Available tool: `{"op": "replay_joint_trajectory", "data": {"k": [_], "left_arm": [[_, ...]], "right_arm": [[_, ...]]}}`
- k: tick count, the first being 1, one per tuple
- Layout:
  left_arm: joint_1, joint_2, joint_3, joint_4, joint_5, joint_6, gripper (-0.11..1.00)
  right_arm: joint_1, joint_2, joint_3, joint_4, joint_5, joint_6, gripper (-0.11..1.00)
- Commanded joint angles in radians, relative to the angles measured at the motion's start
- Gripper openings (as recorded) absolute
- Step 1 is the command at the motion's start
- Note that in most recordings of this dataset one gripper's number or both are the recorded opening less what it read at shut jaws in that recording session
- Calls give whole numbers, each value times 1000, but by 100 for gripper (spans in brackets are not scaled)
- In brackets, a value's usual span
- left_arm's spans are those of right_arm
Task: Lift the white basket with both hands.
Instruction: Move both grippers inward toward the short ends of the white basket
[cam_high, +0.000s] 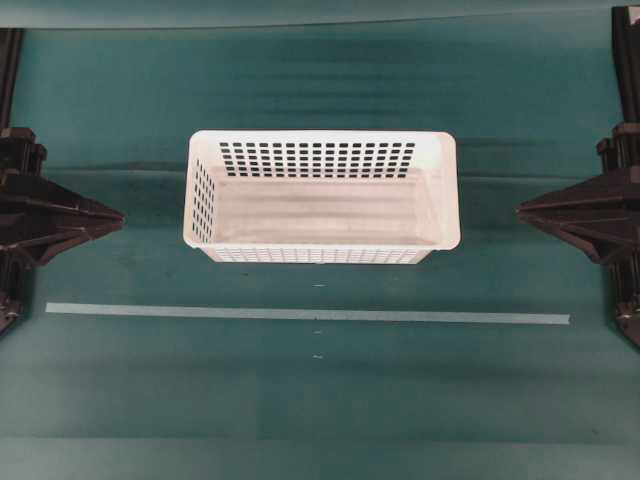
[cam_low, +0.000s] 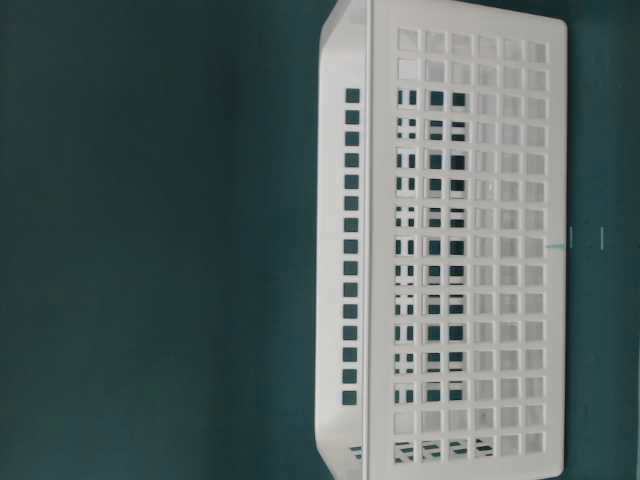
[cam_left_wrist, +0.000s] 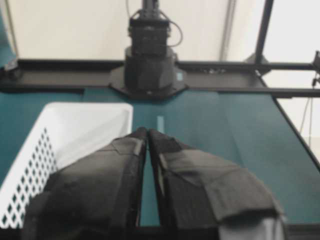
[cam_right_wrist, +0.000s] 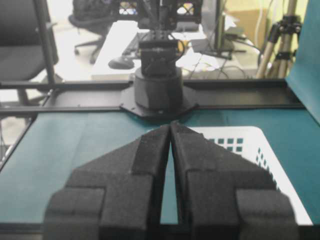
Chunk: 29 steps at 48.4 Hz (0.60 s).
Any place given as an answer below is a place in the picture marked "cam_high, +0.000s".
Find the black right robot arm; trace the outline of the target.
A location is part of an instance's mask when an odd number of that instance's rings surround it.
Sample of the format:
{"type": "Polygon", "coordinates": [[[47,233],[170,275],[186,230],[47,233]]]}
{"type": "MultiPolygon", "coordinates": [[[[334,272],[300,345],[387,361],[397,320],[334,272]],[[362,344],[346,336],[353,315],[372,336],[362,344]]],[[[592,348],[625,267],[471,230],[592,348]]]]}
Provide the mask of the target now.
{"type": "Polygon", "coordinates": [[[639,125],[617,125],[596,150],[602,174],[526,201],[516,214],[606,265],[639,251],[639,125]]]}

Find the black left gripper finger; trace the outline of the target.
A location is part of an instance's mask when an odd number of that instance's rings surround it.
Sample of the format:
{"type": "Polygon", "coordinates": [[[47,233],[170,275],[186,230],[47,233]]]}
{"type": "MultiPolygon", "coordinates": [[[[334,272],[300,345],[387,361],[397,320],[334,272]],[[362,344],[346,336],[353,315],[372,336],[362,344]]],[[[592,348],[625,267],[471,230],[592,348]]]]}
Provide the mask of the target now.
{"type": "Polygon", "coordinates": [[[69,250],[81,244],[97,240],[110,233],[121,230],[123,226],[123,220],[99,220],[98,222],[94,222],[92,224],[82,222],[76,225],[67,223],[61,227],[61,230],[66,234],[66,237],[63,240],[59,240],[56,242],[56,248],[58,250],[69,250]]]}
{"type": "Polygon", "coordinates": [[[76,217],[101,218],[123,221],[125,216],[103,203],[63,188],[60,192],[59,211],[76,217]]]}

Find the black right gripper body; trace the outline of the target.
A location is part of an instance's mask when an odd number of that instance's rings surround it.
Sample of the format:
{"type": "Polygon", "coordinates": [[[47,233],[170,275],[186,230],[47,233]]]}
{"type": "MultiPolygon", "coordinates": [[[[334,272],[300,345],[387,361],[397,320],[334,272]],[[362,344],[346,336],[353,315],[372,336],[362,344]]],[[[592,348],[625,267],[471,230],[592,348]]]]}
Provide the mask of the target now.
{"type": "Polygon", "coordinates": [[[610,264],[639,251],[639,175],[602,174],[580,183],[579,205],[590,217],[579,224],[590,243],[586,255],[610,264]]]}

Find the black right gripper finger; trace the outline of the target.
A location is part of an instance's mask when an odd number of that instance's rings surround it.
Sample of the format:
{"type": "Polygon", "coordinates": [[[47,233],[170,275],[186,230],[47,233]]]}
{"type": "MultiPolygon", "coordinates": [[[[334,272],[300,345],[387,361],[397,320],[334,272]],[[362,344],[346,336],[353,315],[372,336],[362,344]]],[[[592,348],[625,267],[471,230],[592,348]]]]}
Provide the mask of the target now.
{"type": "Polygon", "coordinates": [[[567,244],[571,245],[581,245],[583,243],[582,239],[573,233],[565,231],[563,228],[558,226],[557,224],[545,221],[544,219],[540,219],[536,216],[524,215],[518,216],[518,219],[523,223],[528,224],[531,227],[536,228],[537,230],[555,237],[567,244]]]}
{"type": "Polygon", "coordinates": [[[580,193],[573,189],[556,190],[521,203],[517,207],[517,214],[521,216],[538,211],[568,210],[574,208],[579,201],[580,193]]]}

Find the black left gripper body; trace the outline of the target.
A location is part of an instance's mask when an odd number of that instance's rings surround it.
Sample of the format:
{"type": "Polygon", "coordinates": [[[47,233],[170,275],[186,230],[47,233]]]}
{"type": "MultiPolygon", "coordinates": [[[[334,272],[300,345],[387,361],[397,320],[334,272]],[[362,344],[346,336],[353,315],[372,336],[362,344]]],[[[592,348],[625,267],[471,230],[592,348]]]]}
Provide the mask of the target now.
{"type": "Polygon", "coordinates": [[[50,248],[65,238],[50,205],[32,197],[42,186],[41,179],[19,174],[1,180],[1,251],[21,254],[33,266],[46,265],[55,256],[50,248]]]}

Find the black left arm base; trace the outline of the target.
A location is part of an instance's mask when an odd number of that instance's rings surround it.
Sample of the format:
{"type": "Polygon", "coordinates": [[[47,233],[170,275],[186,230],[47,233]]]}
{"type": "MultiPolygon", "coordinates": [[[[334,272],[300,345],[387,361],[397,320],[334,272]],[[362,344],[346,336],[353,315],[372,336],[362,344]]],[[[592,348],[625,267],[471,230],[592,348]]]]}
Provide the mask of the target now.
{"type": "Polygon", "coordinates": [[[25,268],[17,257],[1,255],[1,336],[5,336],[23,313],[25,268]]]}

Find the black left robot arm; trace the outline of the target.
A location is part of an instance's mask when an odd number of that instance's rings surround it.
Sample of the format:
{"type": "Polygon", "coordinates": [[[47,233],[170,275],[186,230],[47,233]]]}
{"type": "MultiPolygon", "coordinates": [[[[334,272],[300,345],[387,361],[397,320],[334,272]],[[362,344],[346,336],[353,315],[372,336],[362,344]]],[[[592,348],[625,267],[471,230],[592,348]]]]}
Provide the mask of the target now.
{"type": "Polygon", "coordinates": [[[124,225],[122,213],[45,178],[46,158],[32,130],[1,131],[1,250],[33,266],[124,225]]]}

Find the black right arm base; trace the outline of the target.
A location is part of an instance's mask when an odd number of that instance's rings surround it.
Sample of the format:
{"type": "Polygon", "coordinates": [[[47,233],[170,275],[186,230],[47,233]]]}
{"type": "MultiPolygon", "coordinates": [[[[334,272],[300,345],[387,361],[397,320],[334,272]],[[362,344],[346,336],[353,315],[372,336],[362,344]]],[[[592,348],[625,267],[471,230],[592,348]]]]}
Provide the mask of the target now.
{"type": "Polygon", "coordinates": [[[639,347],[639,256],[611,267],[615,292],[615,323],[620,333],[639,347]]]}

